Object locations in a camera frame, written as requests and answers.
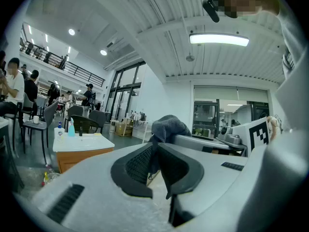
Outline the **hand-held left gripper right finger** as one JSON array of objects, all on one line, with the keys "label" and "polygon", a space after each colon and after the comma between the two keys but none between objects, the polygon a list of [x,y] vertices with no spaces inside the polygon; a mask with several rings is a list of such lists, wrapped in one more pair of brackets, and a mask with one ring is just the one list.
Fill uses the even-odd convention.
[{"label": "hand-held left gripper right finger", "polygon": [[247,163],[245,157],[219,155],[159,144],[158,163],[170,199],[169,223],[177,227],[218,200]]}]

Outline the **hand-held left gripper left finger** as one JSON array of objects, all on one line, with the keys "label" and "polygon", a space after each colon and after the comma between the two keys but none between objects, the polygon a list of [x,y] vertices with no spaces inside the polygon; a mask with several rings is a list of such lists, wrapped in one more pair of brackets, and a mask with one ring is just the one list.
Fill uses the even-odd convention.
[{"label": "hand-held left gripper left finger", "polygon": [[32,204],[47,213],[71,184],[79,184],[84,190],[62,226],[77,232],[169,232],[167,218],[152,199],[129,196],[112,180],[114,162],[139,147],[114,151],[108,165],[79,162],[38,191]]}]

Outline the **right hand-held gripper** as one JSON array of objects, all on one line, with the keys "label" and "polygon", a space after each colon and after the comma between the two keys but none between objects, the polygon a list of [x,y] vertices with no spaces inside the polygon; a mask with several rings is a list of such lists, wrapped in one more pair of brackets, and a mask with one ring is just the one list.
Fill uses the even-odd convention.
[{"label": "right hand-held gripper", "polygon": [[223,127],[215,139],[195,135],[173,136],[174,145],[207,153],[242,157],[249,157],[255,148],[267,145],[269,140],[265,117],[234,127]]}]

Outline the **blue-grey cloth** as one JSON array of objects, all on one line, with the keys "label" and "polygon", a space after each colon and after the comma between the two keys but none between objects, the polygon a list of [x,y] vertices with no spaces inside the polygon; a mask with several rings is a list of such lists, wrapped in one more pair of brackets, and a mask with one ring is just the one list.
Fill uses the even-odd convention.
[{"label": "blue-grey cloth", "polygon": [[159,143],[170,143],[174,135],[191,136],[188,127],[174,115],[166,115],[156,120],[151,128],[152,136],[149,143],[152,143],[151,165],[149,168],[150,175],[159,171],[157,156],[157,147]]}]

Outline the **wooden cabinet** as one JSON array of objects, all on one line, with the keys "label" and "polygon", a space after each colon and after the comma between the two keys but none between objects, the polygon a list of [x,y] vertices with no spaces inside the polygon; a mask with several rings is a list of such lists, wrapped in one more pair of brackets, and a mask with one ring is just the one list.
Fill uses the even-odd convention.
[{"label": "wooden cabinet", "polygon": [[59,172],[63,174],[65,171],[83,161],[84,159],[112,152],[113,147],[88,151],[72,151],[72,152],[57,152],[56,158],[58,162]]}]

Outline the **large glass window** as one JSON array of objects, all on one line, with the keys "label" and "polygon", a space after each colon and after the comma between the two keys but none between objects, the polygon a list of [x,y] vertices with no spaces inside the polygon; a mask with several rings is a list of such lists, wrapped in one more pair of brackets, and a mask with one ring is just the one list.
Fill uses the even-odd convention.
[{"label": "large glass window", "polygon": [[269,112],[268,103],[194,98],[192,134],[216,138],[223,127],[249,123],[263,112]]}]

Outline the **white roller blind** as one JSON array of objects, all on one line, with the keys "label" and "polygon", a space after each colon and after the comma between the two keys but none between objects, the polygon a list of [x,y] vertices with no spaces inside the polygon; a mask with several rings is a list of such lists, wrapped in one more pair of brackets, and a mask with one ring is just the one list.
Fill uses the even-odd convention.
[{"label": "white roller blind", "polygon": [[195,99],[222,99],[268,103],[267,92],[263,90],[236,87],[194,87]]}]

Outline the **clear bottle yellow label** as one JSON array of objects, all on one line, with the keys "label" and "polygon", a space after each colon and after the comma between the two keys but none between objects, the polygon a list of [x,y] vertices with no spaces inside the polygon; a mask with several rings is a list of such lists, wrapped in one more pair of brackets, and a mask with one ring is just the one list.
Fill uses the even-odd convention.
[{"label": "clear bottle yellow label", "polygon": [[46,169],[44,171],[44,178],[42,181],[42,186],[47,185],[54,179],[58,178],[60,176],[60,173],[57,173],[53,170],[53,168],[50,165],[46,165]]}]

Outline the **brown cardboard box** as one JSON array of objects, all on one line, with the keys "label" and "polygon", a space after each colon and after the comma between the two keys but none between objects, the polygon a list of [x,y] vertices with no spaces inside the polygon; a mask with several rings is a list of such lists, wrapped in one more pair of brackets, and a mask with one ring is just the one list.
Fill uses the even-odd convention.
[{"label": "brown cardboard box", "polygon": [[115,122],[114,134],[117,136],[125,137],[131,136],[133,132],[133,120],[124,118],[122,122]]}]

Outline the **dark green chair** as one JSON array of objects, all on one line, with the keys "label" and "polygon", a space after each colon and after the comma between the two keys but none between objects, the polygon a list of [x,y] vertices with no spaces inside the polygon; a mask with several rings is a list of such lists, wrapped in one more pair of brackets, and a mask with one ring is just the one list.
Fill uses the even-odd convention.
[{"label": "dark green chair", "polygon": [[93,134],[98,130],[98,123],[84,116],[72,115],[74,120],[75,133],[79,134],[80,126],[83,127],[83,134]]}]

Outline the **grey plastic chair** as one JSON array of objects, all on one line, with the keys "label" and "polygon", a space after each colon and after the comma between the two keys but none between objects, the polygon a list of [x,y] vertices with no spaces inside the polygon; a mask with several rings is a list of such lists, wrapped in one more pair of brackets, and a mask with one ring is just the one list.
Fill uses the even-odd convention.
[{"label": "grey plastic chair", "polygon": [[84,112],[84,109],[83,109],[82,106],[74,105],[74,106],[70,107],[70,108],[67,110],[67,115],[65,116],[64,129],[65,129],[66,131],[68,131],[68,128],[69,128],[69,121],[70,121],[70,117],[71,117],[72,115],[82,116],[82,115],[83,115],[83,112]]},{"label": "grey plastic chair", "polygon": [[42,153],[45,165],[47,165],[46,161],[46,155],[45,155],[45,149],[44,149],[44,141],[46,141],[46,146],[49,145],[49,139],[48,139],[48,132],[49,132],[49,126],[53,122],[54,114],[56,111],[56,107],[58,105],[58,102],[52,103],[50,106],[48,106],[44,110],[44,121],[39,122],[39,124],[34,124],[33,119],[26,121],[22,125],[22,138],[23,138],[23,152],[26,153],[26,129],[29,129],[30,131],[30,142],[32,142],[32,131],[40,131],[41,132],[41,141],[42,141]]},{"label": "grey plastic chair", "polygon": [[101,111],[93,110],[89,114],[88,118],[98,123],[98,127],[100,128],[100,133],[102,133],[104,124],[107,119],[105,113]]}]

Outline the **black framed glass doors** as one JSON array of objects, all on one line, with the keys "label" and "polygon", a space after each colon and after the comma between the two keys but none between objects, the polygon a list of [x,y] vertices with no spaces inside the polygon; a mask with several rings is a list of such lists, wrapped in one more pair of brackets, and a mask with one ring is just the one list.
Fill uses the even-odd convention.
[{"label": "black framed glass doors", "polygon": [[105,106],[107,122],[123,121],[137,110],[137,99],[146,72],[144,61],[115,73]]}]

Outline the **long ceiling lamp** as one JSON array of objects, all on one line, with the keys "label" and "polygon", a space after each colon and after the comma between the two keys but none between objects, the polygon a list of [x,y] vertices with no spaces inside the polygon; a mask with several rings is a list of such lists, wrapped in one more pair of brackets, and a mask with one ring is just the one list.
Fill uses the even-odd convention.
[{"label": "long ceiling lamp", "polygon": [[246,37],[218,33],[190,34],[189,40],[191,44],[232,44],[244,47],[249,43]]}]

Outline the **black balcony railing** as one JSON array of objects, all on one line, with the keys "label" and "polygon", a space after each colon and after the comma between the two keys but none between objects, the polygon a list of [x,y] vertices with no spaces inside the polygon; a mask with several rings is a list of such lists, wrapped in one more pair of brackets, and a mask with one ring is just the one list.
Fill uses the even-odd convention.
[{"label": "black balcony railing", "polygon": [[101,78],[69,61],[65,61],[63,65],[63,57],[60,57],[54,53],[44,50],[42,47],[39,47],[29,41],[20,43],[19,49],[21,52],[34,57],[46,64],[49,64],[57,69],[63,70],[66,73],[77,76],[88,83],[92,83],[95,86],[103,87],[105,82],[104,78]]}]

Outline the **person's grey shirt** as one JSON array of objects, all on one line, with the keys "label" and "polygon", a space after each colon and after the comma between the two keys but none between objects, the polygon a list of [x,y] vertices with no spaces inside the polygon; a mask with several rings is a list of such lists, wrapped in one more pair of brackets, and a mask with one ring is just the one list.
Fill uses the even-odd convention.
[{"label": "person's grey shirt", "polygon": [[305,54],[309,53],[309,41],[303,32],[296,15],[289,7],[279,5],[277,13],[262,6],[257,11],[269,12],[276,16],[281,24],[285,51],[282,56],[282,70],[285,80],[305,62]]}]

